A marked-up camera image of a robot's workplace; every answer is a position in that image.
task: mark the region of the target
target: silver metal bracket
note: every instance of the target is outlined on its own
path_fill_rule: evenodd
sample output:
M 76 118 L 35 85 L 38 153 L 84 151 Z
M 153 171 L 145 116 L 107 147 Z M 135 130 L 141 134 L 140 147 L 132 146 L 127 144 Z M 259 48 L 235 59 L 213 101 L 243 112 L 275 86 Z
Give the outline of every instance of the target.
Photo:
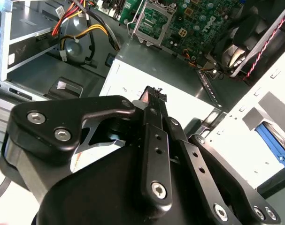
M 139 31 L 140 24 L 141 24 L 143 18 L 145 17 L 145 9 L 146 8 L 153 9 L 153 10 L 161 13 L 162 15 L 166 16 L 168 19 L 166 24 L 163 25 L 162 31 L 161 31 L 158 39 L 155 39 L 155 38 L 141 32 L 141 31 Z M 134 28 L 134 31 L 132 33 L 131 38 L 133 38 L 133 35 L 135 34 L 138 37 L 140 43 L 143 43 L 144 41 L 146 41 L 147 46 L 151 46 L 151 45 L 160 46 L 161 42 L 163 41 L 164 35 L 167 31 L 167 28 L 169 27 L 169 24 L 171 22 L 171 19 L 172 19 L 174 13 L 175 13 L 175 10 L 171 10 L 170 8 L 162 7 L 156 3 L 153 3 L 153 2 L 146 0 L 143 7 L 142 7 L 141 14 L 137 20 L 137 23 L 136 23 L 136 26 Z

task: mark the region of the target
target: blue plastic tab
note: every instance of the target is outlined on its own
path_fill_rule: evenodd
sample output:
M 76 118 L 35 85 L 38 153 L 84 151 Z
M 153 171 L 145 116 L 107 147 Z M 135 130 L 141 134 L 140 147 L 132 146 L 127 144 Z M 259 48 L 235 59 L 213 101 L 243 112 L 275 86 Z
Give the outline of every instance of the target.
M 268 145 L 279 163 L 283 164 L 285 167 L 285 149 L 283 146 L 263 124 L 259 125 L 255 130 Z

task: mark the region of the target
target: black metal bracket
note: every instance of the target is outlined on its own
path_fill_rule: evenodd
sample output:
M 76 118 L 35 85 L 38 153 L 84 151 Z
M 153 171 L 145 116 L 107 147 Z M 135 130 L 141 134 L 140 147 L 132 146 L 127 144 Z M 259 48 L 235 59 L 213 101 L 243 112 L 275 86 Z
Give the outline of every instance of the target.
M 280 216 L 203 137 L 193 135 L 189 139 L 195 144 L 220 190 L 228 196 L 235 215 L 243 224 L 281 224 Z

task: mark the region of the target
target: white label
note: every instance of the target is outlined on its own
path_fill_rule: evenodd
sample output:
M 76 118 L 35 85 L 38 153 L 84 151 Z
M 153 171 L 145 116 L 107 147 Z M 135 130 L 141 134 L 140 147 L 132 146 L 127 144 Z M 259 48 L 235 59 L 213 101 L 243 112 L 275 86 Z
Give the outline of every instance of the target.
M 98 0 L 97 3 L 96 3 L 96 5 L 97 5 L 98 7 L 102 7 L 103 2 L 104 2 L 103 0 Z
M 15 62 L 15 53 L 10 54 L 8 57 L 8 65 L 11 65 Z
M 64 14 L 65 14 L 63 6 L 60 6 L 60 7 L 56 8 L 56 13 L 57 13 L 59 19 L 61 19 L 64 16 Z
M 211 16 L 210 20 L 207 22 L 207 25 L 204 27 L 204 29 L 202 30 L 202 32 L 208 32 L 208 30 L 210 29 L 210 27 L 212 26 L 213 22 L 216 20 L 215 16 Z
M 114 14 L 115 14 L 115 10 L 111 9 L 108 15 L 111 16 L 111 17 L 113 17 Z
M 80 18 L 86 18 L 86 15 L 85 15 L 85 13 L 80 13 L 80 14 L 78 15 L 78 17 L 80 17 Z

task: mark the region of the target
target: wire bundle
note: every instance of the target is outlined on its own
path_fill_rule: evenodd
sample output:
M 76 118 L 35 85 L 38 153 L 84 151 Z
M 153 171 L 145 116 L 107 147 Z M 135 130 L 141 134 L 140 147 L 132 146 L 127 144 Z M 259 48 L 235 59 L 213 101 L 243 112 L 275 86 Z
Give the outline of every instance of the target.
M 259 59 L 261 58 L 263 52 L 265 51 L 266 47 L 268 46 L 268 44 L 270 43 L 271 39 L 273 39 L 273 37 L 275 36 L 276 32 L 278 29 L 280 29 L 283 25 L 283 23 L 285 22 L 285 16 L 282 18 L 281 22 L 278 24 L 278 26 L 273 30 L 272 34 L 270 35 L 269 39 L 265 42 L 263 48 L 261 49 L 261 51 L 257 54 L 256 60 L 255 62 L 252 64 L 252 67 L 250 69 L 250 71 L 247 73 L 247 75 L 243 78 L 243 80 L 247 79 L 252 71 L 255 69 L 255 66 L 257 65 Z
M 191 65 L 192 67 L 197 67 L 197 65 L 194 64 L 195 62 L 193 62 L 193 61 L 191 60 L 190 55 L 189 55 L 189 52 L 188 52 L 188 49 L 184 49 L 183 52 L 182 52 L 182 54 L 183 54 L 183 56 L 184 56 L 185 58 L 188 59 L 189 65 Z
M 84 7 L 85 7 L 85 3 L 86 3 L 86 0 L 81 0 L 80 3 L 82 4 L 84 2 Z M 80 13 L 82 13 L 82 11 L 80 10 L 79 11 L 79 6 L 76 6 L 75 7 L 75 3 L 73 2 L 71 4 L 71 6 L 68 8 L 68 10 L 66 11 L 66 13 L 64 14 L 64 16 L 61 17 L 61 19 L 58 21 L 58 23 L 56 24 L 56 26 L 54 27 L 54 30 L 52 32 L 52 35 L 55 36 L 59 33 L 59 29 L 60 29 L 60 26 L 62 25 L 63 21 L 65 19 L 70 19 L 76 15 L 79 15 Z
M 84 30 L 83 32 L 79 33 L 78 35 L 75 35 L 75 36 L 65 35 L 64 37 L 62 37 L 60 39 L 60 48 L 61 48 L 61 50 L 64 50 L 64 48 L 65 48 L 65 41 L 66 41 L 67 38 L 77 40 L 77 39 L 80 39 L 80 38 L 84 37 L 90 31 L 95 30 L 95 29 L 100 29 L 101 31 L 103 31 L 108 36 L 108 33 L 107 33 L 107 31 L 105 30 L 105 28 L 103 26 L 101 26 L 99 24 L 95 24 L 95 25 L 90 26 L 88 29 Z

